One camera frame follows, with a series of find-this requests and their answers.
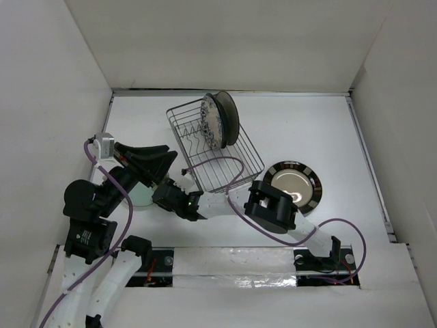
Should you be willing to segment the grey tree pattern plate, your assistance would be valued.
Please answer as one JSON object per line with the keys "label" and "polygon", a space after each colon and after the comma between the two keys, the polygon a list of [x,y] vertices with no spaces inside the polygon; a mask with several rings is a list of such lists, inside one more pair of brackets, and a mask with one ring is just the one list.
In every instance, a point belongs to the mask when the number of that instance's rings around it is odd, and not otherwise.
{"label": "grey tree pattern plate", "polygon": [[240,133],[240,118],[238,109],[233,98],[228,92],[220,91],[216,95],[216,98],[225,110],[229,127],[227,129],[227,145],[232,146],[236,143]]}

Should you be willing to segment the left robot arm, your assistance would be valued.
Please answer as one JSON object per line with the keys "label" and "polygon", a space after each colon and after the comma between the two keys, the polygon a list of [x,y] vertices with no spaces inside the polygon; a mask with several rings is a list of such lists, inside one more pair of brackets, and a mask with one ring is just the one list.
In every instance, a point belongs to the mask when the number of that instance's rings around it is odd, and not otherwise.
{"label": "left robot arm", "polygon": [[106,327],[134,272],[152,264],[151,242],[128,235],[134,214],[129,193],[138,183],[159,184],[178,155],[166,145],[104,146],[96,138],[83,147],[106,180],[75,180],[64,192],[63,214],[70,227],[62,292],[41,327]]}

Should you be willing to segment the brown rim cream plate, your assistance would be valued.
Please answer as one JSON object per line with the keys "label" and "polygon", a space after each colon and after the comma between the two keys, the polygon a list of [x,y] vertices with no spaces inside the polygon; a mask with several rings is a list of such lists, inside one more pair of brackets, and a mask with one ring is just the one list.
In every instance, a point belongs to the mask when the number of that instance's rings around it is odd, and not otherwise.
{"label": "brown rim cream plate", "polygon": [[227,142],[228,142],[228,134],[230,131],[230,127],[229,127],[229,120],[227,117],[227,113],[225,110],[225,107],[223,105],[223,102],[221,100],[221,92],[218,92],[216,94],[214,94],[214,99],[216,101],[216,103],[218,104],[218,112],[222,121],[222,127],[223,127],[223,137],[222,137],[222,143],[221,143],[221,148],[226,148],[227,147]]}

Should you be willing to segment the blue floral plate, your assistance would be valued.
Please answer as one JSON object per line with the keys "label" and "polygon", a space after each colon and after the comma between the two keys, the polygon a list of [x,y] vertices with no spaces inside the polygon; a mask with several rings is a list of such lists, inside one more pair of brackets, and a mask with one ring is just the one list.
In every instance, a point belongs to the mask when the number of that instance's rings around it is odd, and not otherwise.
{"label": "blue floral plate", "polygon": [[201,131],[207,145],[212,150],[222,149],[222,121],[219,115],[218,104],[211,93],[207,93],[201,99],[200,120]]}

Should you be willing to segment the green flower plate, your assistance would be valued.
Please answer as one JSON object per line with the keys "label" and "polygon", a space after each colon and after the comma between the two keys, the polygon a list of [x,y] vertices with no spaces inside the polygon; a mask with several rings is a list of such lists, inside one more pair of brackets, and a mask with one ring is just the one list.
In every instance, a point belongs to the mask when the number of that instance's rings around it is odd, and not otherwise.
{"label": "green flower plate", "polygon": [[130,192],[129,196],[134,207],[146,207],[153,204],[152,196],[154,189],[138,183]]}

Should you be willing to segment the dark striped rim plate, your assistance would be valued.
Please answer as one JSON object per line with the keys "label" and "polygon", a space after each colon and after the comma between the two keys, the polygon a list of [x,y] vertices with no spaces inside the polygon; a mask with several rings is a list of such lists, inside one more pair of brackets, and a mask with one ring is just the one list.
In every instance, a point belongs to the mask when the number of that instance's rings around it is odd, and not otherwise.
{"label": "dark striped rim plate", "polygon": [[266,170],[263,181],[290,195],[299,211],[307,216],[320,203],[323,187],[318,175],[298,161],[281,161]]}

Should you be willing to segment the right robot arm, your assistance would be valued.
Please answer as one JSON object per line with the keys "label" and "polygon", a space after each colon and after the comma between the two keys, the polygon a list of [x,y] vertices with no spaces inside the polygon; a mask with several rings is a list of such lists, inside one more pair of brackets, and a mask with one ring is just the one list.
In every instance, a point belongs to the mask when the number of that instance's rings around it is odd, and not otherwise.
{"label": "right robot arm", "polygon": [[302,261],[312,271],[330,271],[341,261],[339,239],[308,221],[289,194],[261,180],[252,182],[247,190],[188,193],[168,179],[157,187],[152,201],[189,221],[237,215],[270,238],[273,234],[286,234],[296,241],[292,247],[303,245],[309,250],[310,255],[303,256]]}

